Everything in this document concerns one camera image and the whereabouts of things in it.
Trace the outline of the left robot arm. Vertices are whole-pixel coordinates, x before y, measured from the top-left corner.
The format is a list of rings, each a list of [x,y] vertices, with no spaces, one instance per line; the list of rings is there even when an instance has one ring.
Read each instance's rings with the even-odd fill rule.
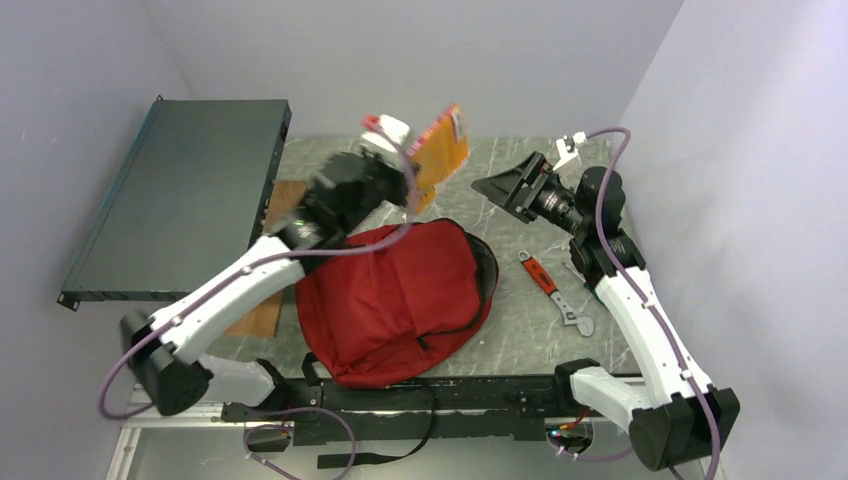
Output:
[[[389,115],[364,119],[359,152],[332,155],[293,210],[236,261],[194,292],[151,315],[120,322],[128,366],[162,416],[201,401],[247,405],[272,420],[287,406],[283,378],[266,361],[239,362],[208,354],[210,345],[260,303],[296,284],[334,256],[371,253],[397,242],[403,225],[373,245],[348,247],[348,235],[377,207],[412,210],[412,129]]]

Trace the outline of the purple Roald Dahl book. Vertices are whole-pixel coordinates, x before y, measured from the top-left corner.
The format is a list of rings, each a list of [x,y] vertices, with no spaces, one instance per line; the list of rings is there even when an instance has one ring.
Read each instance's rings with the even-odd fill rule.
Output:
[[[435,199],[436,186],[458,170],[469,156],[466,122],[460,106],[450,104],[407,150],[418,167],[415,213]]]

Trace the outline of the red backpack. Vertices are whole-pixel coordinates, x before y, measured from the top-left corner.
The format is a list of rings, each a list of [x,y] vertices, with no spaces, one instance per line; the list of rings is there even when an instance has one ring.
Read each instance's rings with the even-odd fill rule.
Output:
[[[317,384],[321,364],[341,386],[377,389],[427,372],[484,325],[498,279],[490,246],[447,218],[328,260],[295,286],[304,378]]]

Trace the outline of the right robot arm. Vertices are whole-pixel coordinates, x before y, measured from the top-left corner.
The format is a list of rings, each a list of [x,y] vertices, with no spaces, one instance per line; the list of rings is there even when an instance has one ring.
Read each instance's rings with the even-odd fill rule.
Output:
[[[639,367],[639,383],[624,381],[590,358],[558,365],[551,401],[557,411],[593,411],[624,431],[631,452],[649,470],[675,471],[696,460],[718,475],[720,454],[740,411],[730,388],[718,388],[676,332],[653,288],[645,259],[621,222],[623,181],[613,166],[583,169],[576,187],[563,174],[580,164],[588,134],[557,140],[559,160],[532,153],[515,167],[481,178],[472,188],[514,218],[543,218],[570,236],[571,261],[618,325]]]

